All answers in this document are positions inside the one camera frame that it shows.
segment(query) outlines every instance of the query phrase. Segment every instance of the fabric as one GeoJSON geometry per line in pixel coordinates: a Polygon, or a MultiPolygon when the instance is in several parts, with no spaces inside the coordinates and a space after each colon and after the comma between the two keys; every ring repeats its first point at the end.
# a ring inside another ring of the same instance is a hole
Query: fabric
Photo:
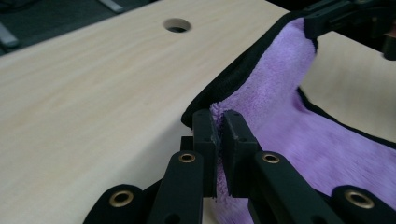
{"type": "MultiPolygon", "coordinates": [[[[289,19],[281,29],[275,28],[279,33],[251,72],[245,70],[243,81],[233,83],[232,92],[220,92],[224,99],[216,101],[219,97],[208,90],[219,81],[212,82],[192,101],[184,122],[194,109],[208,106],[220,127],[223,113],[235,110],[244,116],[263,150],[285,156],[312,188],[330,195],[337,186],[352,185],[396,209],[395,144],[374,141],[378,138],[306,108],[306,98],[297,89],[315,59],[316,42],[305,38],[304,19],[289,19]]],[[[252,223],[248,200],[228,196],[221,161],[217,194],[212,205],[219,223],[252,223]]]]}

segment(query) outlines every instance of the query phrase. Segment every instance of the wooden table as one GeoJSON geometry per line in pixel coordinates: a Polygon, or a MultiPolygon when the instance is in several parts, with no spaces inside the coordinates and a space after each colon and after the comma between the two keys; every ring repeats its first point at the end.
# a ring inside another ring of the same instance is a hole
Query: wooden table
{"type": "MultiPolygon", "coordinates": [[[[0,59],[0,223],[82,223],[99,196],[163,176],[193,97],[285,10],[163,0],[0,59]],[[191,23],[171,33],[165,20],[191,23]]],[[[396,63],[337,34],[303,87],[341,121],[396,140],[396,63]]],[[[204,223],[216,223],[205,207],[204,223]]]]}

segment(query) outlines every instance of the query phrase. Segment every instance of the brass ring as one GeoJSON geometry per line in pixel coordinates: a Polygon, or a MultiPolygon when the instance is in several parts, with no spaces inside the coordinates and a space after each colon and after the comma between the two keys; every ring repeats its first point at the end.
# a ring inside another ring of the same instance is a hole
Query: brass ring
{"type": "Polygon", "coordinates": [[[181,154],[181,155],[178,157],[178,159],[179,159],[181,162],[193,162],[193,161],[195,161],[195,156],[192,155],[192,154],[190,154],[190,153],[184,153],[184,154],[181,154]]]}
{"type": "Polygon", "coordinates": [[[111,195],[108,201],[113,207],[123,207],[134,199],[134,195],[129,190],[120,190],[111,195]]]}
{"type": "Polygon", "coordinates": [[[273,164],[280,162],[279,157],[274,154],[271,154],[271,153],[265,153],[262,156],[262,159],[266,162],[273,163],[273,164]]]}
{"type": "Polygon", "coordinates": [[[374,207],[374,202],[366,195],[355,190],[349,189],[345,192],[345,196],[350,203],[360,208],[370,209],[374,207]]]}

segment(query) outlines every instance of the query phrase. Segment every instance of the table surface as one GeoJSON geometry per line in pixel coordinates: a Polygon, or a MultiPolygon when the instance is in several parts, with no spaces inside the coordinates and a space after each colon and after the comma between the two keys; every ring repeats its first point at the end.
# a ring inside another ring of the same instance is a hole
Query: table surface
{"type": "MultiPolygon", "coordinates": [[[[82,223],[118,184],[163,176],[193,97],[286,11],[261,0],[162,0],[0,59],[0,223],[82,223]],[[170,18],[186,33],[163,28],[170,18]]],[[[303,88],[344,123],[396,140],[396,63],[319,39],[303,88]]],[[[216,223],[205,201],[204,223],[216,223]]]]}

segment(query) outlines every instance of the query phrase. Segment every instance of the purple towel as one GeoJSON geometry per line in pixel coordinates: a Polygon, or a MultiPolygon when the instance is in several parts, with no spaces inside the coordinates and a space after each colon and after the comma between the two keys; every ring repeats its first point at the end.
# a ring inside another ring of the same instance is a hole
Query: purple towel
{"type": "MultiPolygon", "coordinates": [[[[350,131],[308,110],[296,91],[316,48],[304,36],[304,19],[281,29],[248,78],[211,113],[220,126],[224,111],[247,121],[264,150],[285,156],[304,179],[327,195],[342,185],[367,189],[396,209],[396,150],[350,131]]],[[[212,205],[219,223],[252,223],[248,200],[228,196],[221,163],[218,198],[212,205]]]]}

